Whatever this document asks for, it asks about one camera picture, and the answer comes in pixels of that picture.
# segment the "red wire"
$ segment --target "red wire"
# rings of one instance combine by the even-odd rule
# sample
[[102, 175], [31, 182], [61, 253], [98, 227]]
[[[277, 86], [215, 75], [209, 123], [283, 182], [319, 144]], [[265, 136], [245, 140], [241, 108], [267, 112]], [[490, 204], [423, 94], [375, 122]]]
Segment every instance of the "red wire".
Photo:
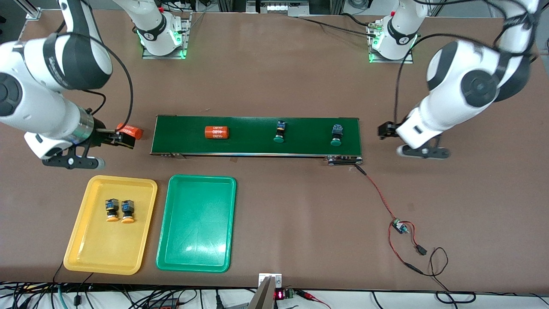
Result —
[[[387, 208], [387, 211], [389, 211], [389, 213], [391, 214], [391, 217], [393, 218], [391, 223], [389, 223], [389, 229], [387, 230], [387, 239], [389, 240], [389, 246], [391, 246], [391, 249], [393, 250], [393, 253], [396, 255], [397, 258], [399, 258], [399, 260], [402, 263], [405, 264], [404, 260], [400, 257], [399, 253], [396, 252], [395, 246], [393, 246], [393, 242], [391, 241], [391, 228], [393, 227], [393, 222], [395, 221], [396, 216], [391, 211], [391, 208], [389, 207], [389, 204], [387, 203], [387, 200], [385, 200], [385, 197], [383, 196], [383, 193], [381, 193], [381, 190], [376, 185], [374, 180], [368, 175], [366, 175], [366, 177], [372, 183], [372, 185], [374, 185], [374, 187], [376, 187], [376, 190], [378, 191], [379, 197], [381, 198], [381, 201], [383, 202], [383, 205], [385, 205], [385, 208]], [[408, 224], [412, 225], [412, 241], [413, 241], [414, 245], [418, 246], [417, 241], [416, 241], [416, 226], [410, 221], [399, 221], [399, 223], [402, 223], [404, 225], [406, 225], [406, 223], [408, 223]]]
[[393, 246], [393, 242], [391, 241], [391, 228], [393, 227], [393, 223], [389, 223], [389, 229], [387, 230], [387, 239], [389, 240], [389, 246], [391, 246], [391, 249], [395, 253], [396, 257], [399, 258], [399, 260], [404, 263], [404, 260], [400, 257], [399, 253], [396, 252], [395, 247]]
[[378, 191], [379, 197], [381, 197], [381, 201], [383, 202], [383, 205], [385, 205], [385, 208], [387, 208], [387, 211], [389, 211], [389, 213], [391, 214], [391, 217], [393, 218], [393, 220], [396, 219], [396, 216], [391, 211], [391, 208], [389, 207], [389, 204], [385, 200], [385, 197], [383, 196], [383, 193], [381, 193], [381, 190], [379, 189], [379, 187], [376, 185], [374, 180], [372, 178], [370, 178], [370, 176], [366, 175], [366, 177], [372, 183], [372, 185], [374, 185], [374, 187], [376, 187], [376, 190]]
[[416, 226], [415, 226], [412, 222], [410, 222], [410, 221], [401, 221], [401, 222], [399, 222], [399, 223], [403, 223], [403, 224], [404, 224], [404, 223], [410, 223], [410, 224], [412, 224], [412, 240], [413, 240], [414, 245], [417, 246], [417, 241], [416, 241]]
[[313, 298], [313, 301], [319, 302], [319, 303], [321, 303], [321, 304], [325, 305], [326, 307], [328, 307], [328, 308], [332, 309], [332, 308], [330, 307], [330, 305], [329, 305], [329, 304], [327, 304], [327, 303], [325, 303], [325, 302], [323, 302], [323, 301], [319, 300], [319, 299], [318, 299], [318, 298], [316, 298], [316, 297], [315, 297], [315, 298]]

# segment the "metal clamp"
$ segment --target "metal clamp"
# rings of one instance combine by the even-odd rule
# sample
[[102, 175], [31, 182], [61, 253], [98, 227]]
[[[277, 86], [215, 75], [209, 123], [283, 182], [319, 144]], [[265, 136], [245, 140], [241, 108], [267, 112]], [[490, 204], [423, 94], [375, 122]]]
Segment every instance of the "metal clamp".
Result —
[[328, 156], [328, 166], [336, 166], [336, 165], [355, 165], [355, 164], [362, 164], [364, 161], [362, 160], [362, 157], [349, 157], [349, 156]]
[[282, 287], [282, 274], [259, 274], [259, 287], [248, 309], [272, 309], [275, 306], [275, 290]]

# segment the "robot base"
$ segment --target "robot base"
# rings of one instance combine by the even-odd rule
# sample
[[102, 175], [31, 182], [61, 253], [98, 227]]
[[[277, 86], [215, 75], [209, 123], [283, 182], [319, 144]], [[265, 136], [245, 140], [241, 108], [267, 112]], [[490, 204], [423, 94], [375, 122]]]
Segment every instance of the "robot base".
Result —
[[[381, 26], [380, 22], [381, 20], [376, 20], [376, 23], [372, 24], [372, 26], [380, 27]], [[376, 27], [374, 28], [366, 27], [366, 33], [375, 34], [377, 36], [380, 35], [380, 31]], [[391, 60], [381, 56], [381, 54], [378, 51], [372, 48], [373, 45], [377, 44], [376, 40], [378, 40], [378, 38], [368, 37], [368, 59], [370, 63], [402, 63], [402, 59]], [[404, 60], [404, 63], [413, 63], [413, 52], [410, 52], [408, 57], [406, 57], [406, 59]]]
[[179, 16], [174, 17], [176, 18], [175, 31], [181, 31], [182, 33], [174, 34], [173, 38], [174, 40], [181, 41], [182, 42], [181, 45], [179, 45], [171, 53], [164, 56], [155, 56], [150, 52], [148, 52], [145, 48], [143, 48], [142, 58], [143, 59], [186, 59], [187, 49], [189, 47], [189, 35], [191, 34], [192, 17], [193, 17], [192, 13], [188, 19], [182, 19]]

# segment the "green tray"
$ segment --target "green tray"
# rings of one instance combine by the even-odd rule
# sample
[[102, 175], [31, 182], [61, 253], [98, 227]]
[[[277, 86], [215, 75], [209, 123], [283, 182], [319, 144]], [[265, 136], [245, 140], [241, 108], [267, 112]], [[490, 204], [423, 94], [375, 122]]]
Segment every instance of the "green tray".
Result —
[[226, 272], [236, 189], [232, 177], [174, 175], [168, 184], [156, 266], [163, 271]]

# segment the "digital display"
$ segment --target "digital display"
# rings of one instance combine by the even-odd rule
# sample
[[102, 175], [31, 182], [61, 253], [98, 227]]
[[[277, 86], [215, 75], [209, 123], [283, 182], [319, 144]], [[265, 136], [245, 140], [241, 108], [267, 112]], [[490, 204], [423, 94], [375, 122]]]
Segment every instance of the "digital display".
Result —
[[276, 300], [283, 300], [285, 296], [284, 290], [278, 290], [274, 293], [274, 299]]

